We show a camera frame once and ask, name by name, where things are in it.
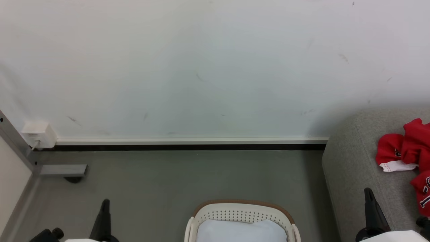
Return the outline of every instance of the white power socket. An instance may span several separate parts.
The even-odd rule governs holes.
[[[57,142],[57,134],[47,122],[28,122],[21,133],[31,147],[52,148]]]

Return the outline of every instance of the gray upholstered ottoman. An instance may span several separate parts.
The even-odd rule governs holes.
[[[330,137],[322,167],[343,242],[355,241],[366,226],[366,187],[372,188],[392,230],[418,231],[417,202],[409,184],[418,171],[383,172],[375,161],[379,138],[404,134],[403,125],[415,118],[430,122],[430,108],[365,110],[344,121]]]

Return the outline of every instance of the brown basket rim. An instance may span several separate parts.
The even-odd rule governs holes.
[[[269,203],[269,202],[261,202],[261,201],[256,201],[256,200],[244,200],[244,199],[216,199],[216,200],[206,201],[206,202],[200,204],[196,208],[196,210],[194,210],[193,217],[195,217],[197,215],[197,213],[200,211],[200,209],[202,209],[204,206],[207,206],[209,204],[215,204],[215,203],[242,203],[242,204],[259,205],[259,206],[274,208],[274,209],[281,211],[288,218],[290,223],[294,224],[293,217],[291,217],[290,213],[287,210],[285,210],[283,207],[276,205],[276,204],[273,204],[273,203]]]

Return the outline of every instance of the white wall trim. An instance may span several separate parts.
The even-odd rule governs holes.
[[[233,144],[326,144],[328,137],[289,138],[161,138],[161,139],[117,139],[117,138],[58,138],[58,146],[78,145],[233,145]]]

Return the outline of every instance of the laundry basket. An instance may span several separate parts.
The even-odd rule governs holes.
[[[284,208],[240,199],[211,200],[198,206],[188,221],[184,242],[196,242],[199,226],[208,219],[241,223],[271,220],[285,230],[288,242],[301,242],[294,220]]]

